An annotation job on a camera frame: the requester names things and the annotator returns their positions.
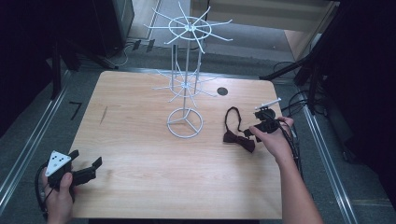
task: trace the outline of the cable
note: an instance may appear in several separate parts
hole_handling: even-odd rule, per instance
[[[37,173],[35,173],[35,197],[36,197],[36,199],[37,199],[38,206],[40,207],[40,210],[41,210],[41,212],[42,212],[42,215],[43,215],[44,219],[46,219],[46,221],[47,221],[47,218],[48,218],[48,210],[47,210],[47,206],[46,206],[45,201],[47,200],[48,196],[50,196],[50,195],[48,195],[48,196],[45,198],[44,202],[43,202],[43,200],[42,200],[42,195],[41,195],[41,192],[40,192],[40,189],[39,189],[39,186],[38,186],[38,179],[40,178],[41,172],[44,170],[44,168],[45,168],[46,166],[48,166],[48,162],[47,162],[47,161],[46,161],[44,164],[42,164],[42,165],[38,168]]]
[[[125,50],[127,50],[127,49],[128,49],[129,47],[131,47],[131,46],[133,46],[133,44],[132,44],[132,45],[126,46],[126,47],[124,48],[124,50],[123,50],[124,55],[125,55],[125,57],[126,57],[124,63],[113,63],[113,62],[111,62],[108,58],[105,58],[105,60],[108,61],[109,63],[113,64],[114,66],[123,66],[123,65],[125,65],[126,63],[128,63],[128,55],[126,54],[126,51],[125,51]]]

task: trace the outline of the black fabric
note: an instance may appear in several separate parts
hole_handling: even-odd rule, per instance
[[[41,1],[0,4],[0,137],[50,83],[50,40]]]
[[[391,82],[396,74],[396,3],[360,0],[350,4],[340,35],[327,43],[332,50],[321,52],[328,56],[324,88],[352,131],[343,144],[378,173],[396,209],[396,94]],[[334,129],[343,127],[334,125]]]
[[[249,140],[246,137],[238,136],[238,135],[234,134],[233,132],[231,132],[230,129],[228,128],[227,117],[228,117],[228,113],[231,110],[235,110],[236,111],[236,113],[238,115],[238,121],[239,121],[239,123],[238,123],[238,131],[242,132],[239,129],[239,127],[241,126],[241,121],[242,121],[241,115],[239,114],[238,108],[232,106],[230,109],[227,110],[227,113],[225,115],[224,123],[225,123],[225,128],[227,129],[227,132],[223,136],[223,142],[225,142],[225,143],[236,143],[238,145],[241,145],[247,151],[253,152],[254,148],[255,148],[254,140]]]

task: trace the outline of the wooden table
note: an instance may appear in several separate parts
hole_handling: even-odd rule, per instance
[[[188,106],[204,119],[192,138],[170,133],[166,122],[183,106],[168,90],[169,79],[143,73],[104,72],[78,129],[71,151],[78,149],[75,170],[103,165],[96,179],[77,187],[75,217],[96,218],[281,218],[280,176],[262,143],[253,153],[224,144],[224,117],[231,106],[241,113],[241,130],[260,121],[254,107],[276,99],[271,82],[216,78],[203,82]],[[280,115],[278,105],[273,105]],[[238,133],[237,116],[228,125]]]

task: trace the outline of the hand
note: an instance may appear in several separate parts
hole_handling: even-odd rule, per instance
[[[288,135],[290,135],[289,127],[293,125],[294,120],[286,117],[279,117],[278,119],[282,128],[288,132]],[[254,135],[262,140],[268,151],[276,158],[277,162],[288,159],[292,160],[290,146],[283,135],[282,130],[278,128],[273,133],[263,133],[254,126],[250,126],[249,129]]]
[[[59,191],[48,186],[48,179],[44,175],[47,168],[44,169],[42,180],[46,193],[46,205],[49,212],[48,223],[67,223],[72,219],[73,200],[69,193],[70,185],[73,181],[71,173],[64,174]]]

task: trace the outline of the black bow tie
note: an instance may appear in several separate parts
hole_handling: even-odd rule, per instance
[[[225,142],[225,143],[236,143],[236,144],[242,146],[247,151],[253,152],[254,147],[255,147],[254,140],[249,140],[246,137],[242,137],[242,136],[238,136],[238,135],[234,134],[233,132],[230,131],[230,129],[227,126],[228,113],[232,109],[234,109],[236,111],[236,113],[238,114],[238,120],[239,120],[238,131],[242,132],[241,130],[239,130],[239,126],[241,125],[241,121],[242,121],[241,115],[239,114],[238,108],[233,106],[230,109],[228,109],[227,114],[225,115],[224,123],[225,123],[225,128],[227,129],[227,132],[223,136],[223,142]]]
[[[249,140],[246,137],[238,136],[232,133],[230,130],[227,130],[227,133],[223,136],[223,142],[225,143],[236,143],[242,146],[249,152],[253,152],[255,144],[253,140]]]

